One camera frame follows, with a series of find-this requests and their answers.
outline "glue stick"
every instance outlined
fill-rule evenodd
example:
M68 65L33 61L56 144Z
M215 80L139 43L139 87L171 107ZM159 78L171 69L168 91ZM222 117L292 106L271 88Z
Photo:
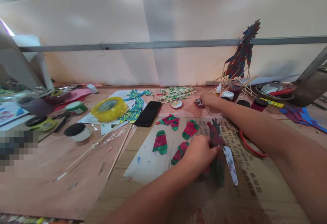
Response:
M272 106L275 106L275 107L278 107L278 108L282 108L284 106L284 104L282 103L278 103L278 102L275 102L275 101L271 101L271 100L267 100L267 99L264 99L264 98L260 98L262 100L265 100L268 102L268 104L272 105Z
M219 86L216 88L216 96L220 96L220 93L221 93L221 83L219 83Z

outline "tape roll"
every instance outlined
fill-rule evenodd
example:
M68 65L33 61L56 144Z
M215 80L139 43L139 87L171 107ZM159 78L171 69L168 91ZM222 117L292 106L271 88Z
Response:
M91 110L91 114L99 122L110 122L123 115L127 110L127 105L121 97L111 97L100 101Z

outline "smartphone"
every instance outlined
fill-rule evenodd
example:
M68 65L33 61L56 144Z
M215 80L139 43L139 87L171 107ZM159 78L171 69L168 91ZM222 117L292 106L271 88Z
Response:
M135 121L135 125L150 127L161 105L162 103L160 101L150 101L140 114L139 118Z

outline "hand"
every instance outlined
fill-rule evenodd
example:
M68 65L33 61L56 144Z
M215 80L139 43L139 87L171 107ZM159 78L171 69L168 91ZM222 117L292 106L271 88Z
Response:
M194 136L184 157L180 161L180 163L185 164L190 169L195 179L209 166L217 155L218 150L221 150L220 147L210 149L209 141L210 138L206 136Z
M217 96L213 93L203 92L200 95L200 100L203 106L212 106L212 103L217 101Z

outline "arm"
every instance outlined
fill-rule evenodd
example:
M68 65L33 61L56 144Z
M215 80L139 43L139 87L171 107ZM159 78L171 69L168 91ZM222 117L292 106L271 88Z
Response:
M327 151L317 142L259 111L202 93L202 104L220 110L274 161L313 223L326 223Z
M105 223L158 223L168 214L174 197L194 181L217 155L218 147L209 148L209 138L195 136L184 157L171 169L141 188L114 210Z

